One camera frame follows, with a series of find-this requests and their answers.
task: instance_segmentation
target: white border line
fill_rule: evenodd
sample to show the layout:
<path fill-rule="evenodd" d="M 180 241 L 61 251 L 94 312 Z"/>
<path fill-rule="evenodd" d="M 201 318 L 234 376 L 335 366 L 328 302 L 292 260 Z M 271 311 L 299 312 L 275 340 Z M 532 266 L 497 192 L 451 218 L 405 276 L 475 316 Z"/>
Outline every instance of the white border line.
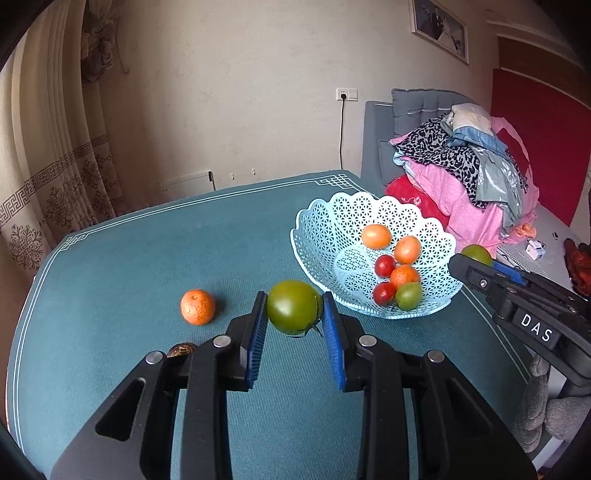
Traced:
<path fill-rule="evenodd" d="M 482 310 L 484 310 L 486 313 L 489 313 L 488 310 L 486 309 L 486 307 L 482 304 L 482 302 L 478 299 L 478 297 L 474 294 L 474 292 L 472 290 L 468 290 L 468 293 L 472 296 L 472 298 L 474 298 L 474 300 L 476 300 L 478 302 L 478 304 L 482 307 Z M 517 351 L 513 347 L 513 344 L 507 338 L 507 335 L 505 334 L 505 331 L 501 327 L 499 327 L 496 323 L 494 325 L 497 328 L 497 330 L 499 330 L 499 333 L 503 336 L 503 338 L 505 339 L 505 341 L 507 342 L 507 344 L 509 345 L 509 347 L 511 347 L 511 350 L 513 350 L 513 353 L 515 354 L 515 356 L 517 357 L 517 360 L 519 360 L 521 366 L 523 367 L 523 370 L 524 370 L 526 376 L 528 378 L 531 377 L 530 369 L 527 368 L 525 366 L 525 364 L 523 363 L 522 358 L 519 356 L 519 354 L 517 353 Z"/>
<path fill-rule="evenodd" d="M 513 358 L 513 356 L 509 353 L 509 350 L 507 350 L 507 347 L 505 346 L 505 344 L 503 343 L 503 341 L 501 340 L 501 337 L 499 337 L 499 334 L 496 332 L 495 328 L 491 325 L 491 323 L 489 322 L 488 318 L 486 317 L 486 315 L 484 315 L 480 309 L 476 306 L 476 304 L 470 299 L 470 297 L 466 294 L 465 292 L 465 288 L 461 289 L 462 294 L 467 298 L 467 300 L 472 303 L 472 306 L 476 309 L 476 311 L 480 314 L 480 316 L 484 319 L 484 321 L 486 322 L 486 324 L 490 327 L 490 329 L 492 330 L 492 333 L 495 334 L 496 339 L 499 340 L 499 343 L 502 345 L 502 347 L 505 349 L 505 352 L 507 352 L 507 355 L 509 355 L 509 358 L 511 359 L 511 361 L 514 363 L 517 371 L 519 372 L 519 374 L 521 375 L 521 377 L 523 378 L 524 382 L 527 383 L 528 382 L 528 378 L 524 375 L 524 373 L 521 371 L 521 368 L 519 367 L 519 365 L 517 364 L 517 362 L 515 361 L 515 359 Z"/>
<path fill-rule="evenodd" d="M 329 182 L 327 182 L 326 184 L 319 183 L 322 180 L 333 180 L 334 183 L 329 183 Z M 51 264 L 53 263 L 53 261 L 55 260 L 57 254 L 59 252 L 68 250 L 68 248 L 70 248 L 76 242 L 84 240 L 91 233 L 100 232 L 102 230 L 105 230 L 107 228 L 111 228 L 116 225 L 121 225 L 123 223 L 131 222 L 132 220 L 138 220 L 140 218 L 152 216 L 157 213 L 168 212 L 169 210 L 176 210 L 178 208 L 191 206 L 191 205 L 197 205 L 199 203 L 206 203 L 206 202 L 211 202 L 213 200 L 221 200 L 221 199 L 230 198 L 230 197 L 234 197 L 234 196 L 244 195 L 247 193 L 263 192 L 265 190 L 274 190 L 274 189 L 277 189 L 280 187 L 287 187 L 287 186 L 299 185 L 299 184 L 304 184 L 304 183 L 316 183 L 320 187 L 332 186 L 332 187 L 340 188 L 341 190 L 354 189 L 354 190 L 358 190 L 358 191 L 362 191 L 362 192 L 366 191 L 365 189 L 361 188 L 357 183 L 355 183 L 351 178 L 349 178 L 347 176 L 347 174 L 335 173 L 335 174 L 331 174 L 331 175 L 323 175 L 321 177 L 313 177 L 313 178 L 309 178 L 309 179 L 301 179 L 301 180 L 295 180 L 295 181 L 287 181 L 287 182 L 283 182 L 283 183 L 275 183 L 275 184 L 267 185 L 264 187 L 256 187 L 253 189 L 238 190 L 237 192 L 223 193 L 223 194 L 210 196 L 210 197 L 207 197 L 205 199 L 200 199 L 200 200 L 191 200 L 189 202 L 179 203 L 176 205 L 171 205 L 171 206 L 167 206 L 167 207 L 156 209 L 156 210 L 151 210 L 149 212 L 144 212 L 140 215 L 130 216 L 129 218 L 121 219 L 119 221 L 109 223 L 108 225 L 102 225 L 102 226 L 99 226 L 95 229 L 92 229 L 92 230 L 89 230 L 86 232 L 82 232 L 79 234 L 74 234 L 74 235 L 64 238 L 64 240 L 60 244 L 60 246 L 58 246 L 50 254 L 50 256 L 43 268 L 43 272 L 41 272 L 41 274 L 39 274 L 39 273 L 37 274 L 39 276 L 39 282 L 35 286 L 35 291 L 33 292 L 31 304 L 29 305 L 29 307 L 27 309 L 27 313 L 25 315 L 25 318 L 22 322 L 22 328 L 21 328 L 20 336 L 19 336 L 18 343 L 17 343 L 17 352 L 16 352 L 16 356 L 15 356 L 15 366 L 14 366 L 15 370 L 14 370 L 14 374 L 13 374 L 13 378 L 12 378 L 12 400 L 13 400 L 12 412 L 13 412 L 13 417 L 14 417 L 14 439 L 15 439 L 17 445 L 21 448 L 21 450 L 23 450 L 23 452 L 24 452 L 24 448 L 23 448 L 23 444 L 22 444 L 20 417 L 19 417 L 19 412 L 18 412 L 18 380 L 20 377 L 20 370 L 21 370 L 22 350 L 24 347 L 24 341 L 25 341 L 25 337 L 27 335 L 27 330 L 29 327 L 29 323 L 31 320 L 33 309 L 35 308 L 35 304 L 37 302 L 37 297 L 38 297 L 39 292 L 43 286 L 43 282 L 45 282 L 47 272 L 49 271 Z M 28 296 L 31 295 L 31 292 L 32 292 L 32 289 L 29 291 L 29 293 L 27 295 L 27 300 L 25 301 L 25 305 L 27 305 Z"/>

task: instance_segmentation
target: framed photo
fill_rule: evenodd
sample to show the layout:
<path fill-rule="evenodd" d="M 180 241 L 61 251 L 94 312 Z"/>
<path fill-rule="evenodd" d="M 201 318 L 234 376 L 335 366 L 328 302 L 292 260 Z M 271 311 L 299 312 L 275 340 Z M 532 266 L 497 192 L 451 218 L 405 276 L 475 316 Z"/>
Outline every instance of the framed photo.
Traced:
<path fill-rule="evenodd" d="M 434 0 L 409 0 L 411 30 L 462 61 L 468 57 L 466 24 Z"/>

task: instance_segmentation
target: fruit basket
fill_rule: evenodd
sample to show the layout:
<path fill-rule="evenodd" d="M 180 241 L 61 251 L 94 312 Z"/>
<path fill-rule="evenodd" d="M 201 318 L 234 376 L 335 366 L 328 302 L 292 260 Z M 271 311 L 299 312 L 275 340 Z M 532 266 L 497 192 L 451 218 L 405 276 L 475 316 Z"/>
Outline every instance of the fruit basket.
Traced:
<path fill-rule="evenodd" d="M 367 192 L 335 194 L 329 202 L 314 200 L 300 210 L 292 229 L 295 257 L 311 281 L 335 300 L 356 312 L 386 319 L 420 317 L 446 307 L 462 284 L 449 274 L 447 263 L 456 240 L 445 233 L 435 218 L 423 218 L 415 205 L 402 205 L 393 197 L 375 199 Z M 371 250 L 361 243 L 366 225 L 380 223 L 389 228 L 392 242 L 383 250 Z M 395 304 L 378 306 L 374 287 L 384 281 L 374 272 L 380 255 L 392 254 L 396 242 L 413 235 L 421 242 L 421 255 L 413 264 L 421 275 L 423 299 L 405 312 Z"/>

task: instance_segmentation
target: curtain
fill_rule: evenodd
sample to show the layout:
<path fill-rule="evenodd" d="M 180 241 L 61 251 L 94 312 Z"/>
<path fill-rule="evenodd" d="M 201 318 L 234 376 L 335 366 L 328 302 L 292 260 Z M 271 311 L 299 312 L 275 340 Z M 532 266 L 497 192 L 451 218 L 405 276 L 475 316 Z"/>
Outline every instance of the curtain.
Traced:
<path fill-rule="evenodd" d="M 1 241 L 29 280 L 66 234 L 126 211 L 96 83 L 112 14 L 111 0 L 56 0 L 0 73 Z"/>

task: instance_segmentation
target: teal tablecloth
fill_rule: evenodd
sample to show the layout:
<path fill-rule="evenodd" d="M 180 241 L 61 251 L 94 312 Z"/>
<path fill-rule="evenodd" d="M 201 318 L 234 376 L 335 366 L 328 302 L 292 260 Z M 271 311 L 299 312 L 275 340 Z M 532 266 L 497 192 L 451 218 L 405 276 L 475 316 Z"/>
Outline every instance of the teal tablecloth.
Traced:
<path fill-rule="evenodd" d="M 360 190 L 348 172 L 308 174 L 153 207 L 65 238 L 37 274 L 9 360 L 9 429 L 32 463 L 49 476 L 86 419 L 147 352 L 201 343 L 250 311 L 258 290 L 306 280 L 290 244 L 297 212 L 316 198 Z M 180 316 L 179 299 L 191 288 L 217 299 L 207 326 Z M 428 317 L 362 323 L 400 351 L 441 349 L 512 421 L 528 354 L 493 326 L 481 297 L 462 290 Z M 228 398 L 236 480 L 354 478 L 361 403 L 360 394 L 334 386 L 320 336 L 294 340 L 270 327 L 255 388 Z"/>

